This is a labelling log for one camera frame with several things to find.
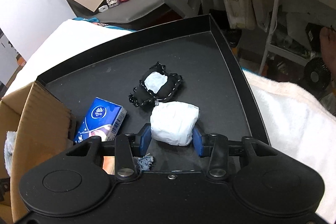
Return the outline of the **grey patterned cloth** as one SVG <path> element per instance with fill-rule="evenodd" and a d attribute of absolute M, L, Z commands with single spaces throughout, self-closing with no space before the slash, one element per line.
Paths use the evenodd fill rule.
<path fill-rule="evenodd" d="M 144 157 L 138 157 L 135 160 L 138 171 L 147 172 L 151 170 L 151 165 L 154 163 L 154 157 L 151 155 L 145 155 Z"/>

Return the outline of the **black shallow tray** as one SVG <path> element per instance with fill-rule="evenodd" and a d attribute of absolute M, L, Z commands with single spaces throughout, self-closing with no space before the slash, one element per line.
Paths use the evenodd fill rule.
<path fill-rule="evenodd" d="M 214 179 L 230 168 L 258 168 L 258 148 L 269 140 L 251 87 L 226 38 L 209 15 L 177 20 L 100 44 L 54 66 L 37 80 L 76 114 L 94 97 L 127 108 L 121 136 L 108 142 L 115 174 L 139 174 L 135 159 L 154 158 L 153 172 L 176 176 L 204 169 Z M 185 102 L 199 108 L 193 139 L 185 146 L 157 141 L 150 115 Z"/>

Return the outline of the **white soft packet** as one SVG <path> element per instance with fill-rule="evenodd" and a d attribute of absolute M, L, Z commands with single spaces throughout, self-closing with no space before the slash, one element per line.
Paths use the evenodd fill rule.
<path fill-rule="evenodd" d="M 185 147 L 192 141 L 192 130 L 199 108 L 185 102 L 159 102 L 150 116 L 151 137 L 169 145 Z"/>

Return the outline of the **blue tissue pack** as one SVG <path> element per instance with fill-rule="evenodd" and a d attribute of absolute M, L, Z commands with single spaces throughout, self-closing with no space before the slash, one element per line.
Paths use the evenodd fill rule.
<path fill-rule="evenodd" d="M 96 97 L 77 130 L 74 143 L 92 136 L 99 136 L 102 141 L 114 140 L 126 114 L 124 107 Z"/>

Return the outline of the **black beaded pouch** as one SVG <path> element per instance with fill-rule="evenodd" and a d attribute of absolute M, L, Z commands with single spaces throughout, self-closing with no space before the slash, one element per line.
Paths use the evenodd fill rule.
<path fill-rule="evenodd" d="M 139 80 L 139 85 L 129 95 L 129 102 L 135 107 L 154 106 L 159 102 L 169 102 L 182 83 L 183 77 L 181 75 L 167 73 L 166 65 L 157 62 Z"/>

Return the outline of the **grey plush toy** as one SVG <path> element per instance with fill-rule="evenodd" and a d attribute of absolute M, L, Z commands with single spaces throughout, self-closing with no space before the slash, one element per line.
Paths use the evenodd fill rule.
<path fill-rule="evenodd" d="M 5 168 L 9 176 L 11 176 L 16 137 L 17 137 L 16 131 L 8 131 L 6 133 L 6 140 L 4 145 L 4 159 L 5 159 Z"/>

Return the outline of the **brown cardboard box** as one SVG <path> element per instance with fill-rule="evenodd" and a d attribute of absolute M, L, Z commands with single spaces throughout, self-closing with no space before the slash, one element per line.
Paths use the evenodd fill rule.
<path fill-rule="evenodd" d="M 75 124 L 70 109 L 36 81 L 1 99 L 1 149 L 5 148 L 7 133 L 17 133 L 10 173 L 1 154 L 2 221 L 14 223 L 27 213 L 19 195 L 20 179 L 31 168 L 64 151 Z"/>

